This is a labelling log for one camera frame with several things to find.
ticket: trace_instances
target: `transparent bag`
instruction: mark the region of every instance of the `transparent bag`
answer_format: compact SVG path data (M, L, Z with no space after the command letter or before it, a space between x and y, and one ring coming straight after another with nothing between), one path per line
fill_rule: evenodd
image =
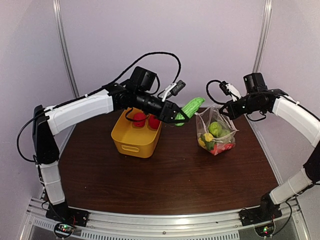
M212 105L201 113L195 113L196 134L200 147L218 155L236 146L238 131L227 116L219 113L219 107Z

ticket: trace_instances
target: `yellow pepper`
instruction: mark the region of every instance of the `yellow pepper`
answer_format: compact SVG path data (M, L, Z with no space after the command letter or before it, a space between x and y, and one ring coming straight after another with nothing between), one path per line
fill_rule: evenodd
M205 144L204 141L202 141L201 137L198 138L198 143L199 143L199 146L200 146L200 147L202 147L202 148L204 148L204 149L206 148L206 144Z
M206 142L211 142L214 139L214 136L209 132L203 134L203 136Z

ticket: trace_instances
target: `wooden table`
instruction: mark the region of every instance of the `wooden table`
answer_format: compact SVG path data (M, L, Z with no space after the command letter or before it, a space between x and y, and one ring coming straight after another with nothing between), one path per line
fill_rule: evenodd
M192 214L256 206L277 181L247 120L234 121L236 147L213 156L198 147L195 118L164 124L155 152L118 153L111 131L121 112L79 123L59 164L72 207L123 214Z

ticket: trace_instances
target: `yellow bin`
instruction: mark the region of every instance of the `yellow bin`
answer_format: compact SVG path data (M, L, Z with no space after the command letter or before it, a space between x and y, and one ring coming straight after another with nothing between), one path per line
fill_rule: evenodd
M149 158L157 146L162 122L157 130L149 127L149 119L145 121L144 127L135 127L131 121L126 119L127 111L128 109L121 114L111 132L115 146L121 154ZM142 111L133 108L128 117L132 119L136 113L142 113Z

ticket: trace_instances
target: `robotic arm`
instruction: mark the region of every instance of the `robotic arm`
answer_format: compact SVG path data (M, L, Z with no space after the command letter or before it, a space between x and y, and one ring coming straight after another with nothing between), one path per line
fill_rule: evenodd
M188 116L175 103L166 100L168 92L177 95L186 85L181 80L158 98L147 93L157 75L141 67L136 67L130 77L121 84L111 83L82 97L43 108L34 109L32 138L36 152L36 166L44 185L50 205L46 217L78 226L86 226L88 212L69 208L60 180L58 161L59 149L54 136L62 130L101 114L137 108L146 114L155 115L164 123L185 123ZM176 120L177 114L184 116Z
M320 120L282 90L268 89L261 73L246 75L244 83L247 90L244 97L241 97L231 84L220 84L226 95L232 95L232 100L221 107L221 114L233 120L256 111L262 115L267 112L273 113L295 127L314 147L303 168L285 183L262 196L260 207L250 209L252 214L240 212L242 225L245 226L262 220L269 221L273 216L281 216L281 203L303 193L320 181Z

